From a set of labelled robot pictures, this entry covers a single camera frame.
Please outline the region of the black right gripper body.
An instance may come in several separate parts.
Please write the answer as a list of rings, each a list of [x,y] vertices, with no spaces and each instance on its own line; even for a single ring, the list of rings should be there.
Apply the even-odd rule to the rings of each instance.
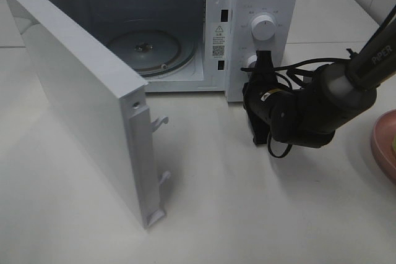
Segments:
[[[252,128],[292,128],[294,93],[291,83],[280,83],[273,69],[243,69],[249,80],[243,87],[243,107]]]

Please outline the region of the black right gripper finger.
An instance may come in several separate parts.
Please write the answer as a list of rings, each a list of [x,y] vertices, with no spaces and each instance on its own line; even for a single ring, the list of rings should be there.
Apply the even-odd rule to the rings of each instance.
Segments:
[[[267,51],[267,50],[256,51],[255,70],[258,72],[273,72],[271,51]]]
[[[267,144],[270,127],[259,117],[252,115],[249,118],[251,132],[253,134],[253,143],[256,146]]]

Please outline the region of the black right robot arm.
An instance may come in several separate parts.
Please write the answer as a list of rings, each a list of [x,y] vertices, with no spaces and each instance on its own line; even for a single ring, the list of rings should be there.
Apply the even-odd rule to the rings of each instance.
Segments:
[[[395,74],[395,10],[359,53],[349,59],[323,57],[274,67],[270,51],[257,51],[243,87],[255,145],[320,148],[335,131],[369,109],[377,87]]]

